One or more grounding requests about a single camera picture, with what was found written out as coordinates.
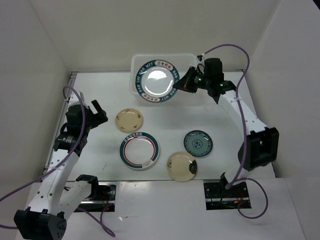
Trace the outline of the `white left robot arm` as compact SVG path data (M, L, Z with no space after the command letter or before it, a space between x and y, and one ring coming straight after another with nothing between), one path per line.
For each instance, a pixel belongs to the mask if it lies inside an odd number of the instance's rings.
M18 210L14 223L26 240L61 240L67 221L84 199L94 200L100 194L96 176L81 174L69 190L65 185L87 144L90 130L106 123L108 117L97 100L96 113L84 102L82 93L71 94L68 100L66 123L55 139L48 175L25 210Z

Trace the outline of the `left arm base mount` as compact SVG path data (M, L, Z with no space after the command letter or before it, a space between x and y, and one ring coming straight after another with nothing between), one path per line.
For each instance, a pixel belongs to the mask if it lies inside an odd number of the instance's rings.
M114 212L116 188L116 182L100 182L98 193L89 198L85 198L78 208L84 209L90 213L98 213L106 207L105 212Z

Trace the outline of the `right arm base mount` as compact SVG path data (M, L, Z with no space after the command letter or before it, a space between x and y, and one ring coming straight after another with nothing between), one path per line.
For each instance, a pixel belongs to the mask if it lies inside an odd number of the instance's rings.
M223 188L218 180L204 181L205 206L207 211L251 209L250 196L245 182L229 190Z

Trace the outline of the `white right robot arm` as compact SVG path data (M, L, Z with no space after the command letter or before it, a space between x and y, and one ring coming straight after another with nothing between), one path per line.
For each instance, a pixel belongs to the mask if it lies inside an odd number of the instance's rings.
M236 184L244 181L249 172L276 160L279 131L259 120L241 98L239 87L224 79L220 59L206 59L203 72L191 66L173 87L187 93L196 93L198 89L206 90L215 103L226 111L243 135L243 144L237 154L238 169L236 172L227 171L221 175L219 191L223 196L232 196L237 191Z

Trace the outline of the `teal red ring plate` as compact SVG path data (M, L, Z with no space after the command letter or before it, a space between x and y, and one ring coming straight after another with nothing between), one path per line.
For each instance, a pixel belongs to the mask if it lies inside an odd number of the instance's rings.
M119 156L122 162L134 171L145 171L151 168L160 155L158 141L149 133L133 132L120 144Z

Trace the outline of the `teal rim lettered plate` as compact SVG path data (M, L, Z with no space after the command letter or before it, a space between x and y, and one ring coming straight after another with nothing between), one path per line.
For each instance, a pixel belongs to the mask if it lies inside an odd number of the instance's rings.
M150 103L172 99L180 80L178 69L168 61L155 59L144 63L135 74L134 87L138 95Z

